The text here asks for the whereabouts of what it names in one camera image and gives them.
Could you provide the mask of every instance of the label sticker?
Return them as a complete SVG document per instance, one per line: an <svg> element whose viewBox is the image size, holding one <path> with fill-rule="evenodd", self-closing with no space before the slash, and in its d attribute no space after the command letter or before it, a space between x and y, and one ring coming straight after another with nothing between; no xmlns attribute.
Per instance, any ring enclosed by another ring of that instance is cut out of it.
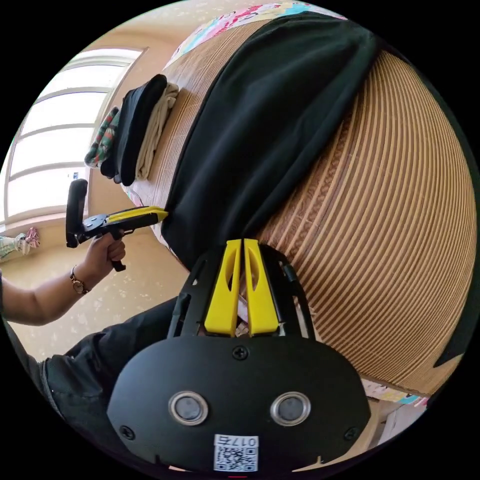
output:
<svg viewBox="0 0 480 480"><path fill-rule="evenodd" d="M259 468L257 436L215 435L216 472L256 472Z"/></svg>

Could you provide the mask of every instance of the colorful fabric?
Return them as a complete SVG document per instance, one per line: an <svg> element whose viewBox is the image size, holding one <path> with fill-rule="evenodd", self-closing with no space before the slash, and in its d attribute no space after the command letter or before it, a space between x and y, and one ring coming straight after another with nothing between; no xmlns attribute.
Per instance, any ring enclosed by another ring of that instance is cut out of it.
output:
<svg viewBox="0 0 480 480"><path fill-rule="evenodd" d="M120 109L114 106L100 125L90 150L85 156L85 164L91 169L98 169L112 152L115 134L120 119Z"/></svg>
<svg viewBox="0 0 480 480"><path fill-rule="evenodd" d="M40 246L39 233L36 228L31 228L27 234L20 233L15 238L0 236L0 259L3 259L12 252L20 252L27 255L30 248Z"/></svg>
<svg viewBox="0 0 480 480"><path fill-rule="evenodd" d="M412 395L404 391L395 390L380 383L365 380L361 380L363 388L367 397L377 400L384 400L386 402L394 402L403 405L412 405L414 407L420 407L425 405L428 401L428 398L418 395Z"/></svg>
<svg viewBox="0 0 480 480"><path fill-rule="evenodd" d="M170 64L178 60L182 55L190 52L198 45L207 40L216 37L222 32L226 32L235 27L246 25L250 22L258 22L260 20L272 20L277 17L286 15L296 15L302 12L317 12L319 14L328 15L337 19L347 20L344 16L339 15L325 8L321 8L310 3L302 1L286 1L282 3L266 3L251 6L239 11L232 11L225 15L214 18L208 23L204 23L198 27L182 44L176 49L171 59L166 64Z"/></svg>

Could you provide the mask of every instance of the folded clothes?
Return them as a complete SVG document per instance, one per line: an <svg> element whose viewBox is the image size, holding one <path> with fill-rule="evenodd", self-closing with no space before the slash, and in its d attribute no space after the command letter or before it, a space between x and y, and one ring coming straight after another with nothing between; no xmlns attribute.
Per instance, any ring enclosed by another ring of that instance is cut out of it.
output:
<svg viewBox="0 0 480 480"><path fill-rule="evenodd" d="M101 174L116 184L128 187L134 182L137 159L152 111L166 87L166 77L158 74L123 98L111 155L100 166Z"/></svg>
<svg viewBox="0 0 480 480"><path fill-rule="evenodd" d="M153 107L136 161L136 180L146 180L149 176L155 150L159 144L160 136L162 135L170 110L175 105L178 93L179 88L177 85L167 83L160 100Z"/></svg>
<svg viewBox="0 0 480 480"><path fill-rule="evenodd" d="M100 168L102 163L110 157L119 119L120 109L114 106L101 123L95 141L86 154L85 164L91 169Z"/></svg>

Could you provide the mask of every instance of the black fabric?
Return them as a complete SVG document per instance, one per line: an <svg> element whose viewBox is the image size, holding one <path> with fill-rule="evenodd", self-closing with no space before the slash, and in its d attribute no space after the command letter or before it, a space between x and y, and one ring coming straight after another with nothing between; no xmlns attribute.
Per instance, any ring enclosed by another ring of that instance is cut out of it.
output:
<svg viewBox="0 0 480 480"><path fill-rule="evenodd" d="M476 255L473 264L471 283L465 300L465 305L461 312L460 318L458 319L458 323L446 347L435 362L435 365L433 366L435 368L465 353L470 340L474 335L474 331L477 328L480 318L480 171L462 127L458 123L449 106L445 103L440 93L435 89L430 81L395 48L386 44L385 42L382 43L381 47L386 52L395 55L412 67L442 109L463 150L463 155L466 159L466 164L468 166L468 171L470 172L470 178L473 186L473 195L476 205Z"/></svg>
<svg viewBox="0 0 480 480"><path fill-rule="evenodd" d="M137 159L152 110L166 87L166 77L155 75L123 98L111 156L100 166L101 174L116 184L128 187L134 182Z"/></svg>
<svg viewBox="0 0 480 480"><path fill-rule="evenodd" d="M308 174L378 56L376 37L319 13L276 18L212 83L178 161L161 233L191 269L254 236Z"/></svg>
<svg viewBox="0 0 480 480"><path fill-rule="evenodd" d="M135 354L167 337L176 301L93 333L46 364L46 380L62 417L111 455L132 459L107 417L117 377Z"/></svg>

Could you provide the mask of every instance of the hand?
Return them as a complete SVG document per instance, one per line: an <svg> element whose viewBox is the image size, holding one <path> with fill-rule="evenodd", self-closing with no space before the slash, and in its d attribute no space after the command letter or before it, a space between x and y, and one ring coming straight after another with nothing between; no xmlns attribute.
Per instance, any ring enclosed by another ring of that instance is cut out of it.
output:
<svg viewBox="0 0 480 480"><path fill-rule="evenodd" d="M111 233L94 238L85 259L75 267L75 276L91 290L112 271L112 262L120 261L124 257L125 244L121 239L114 240Z"/></svg>

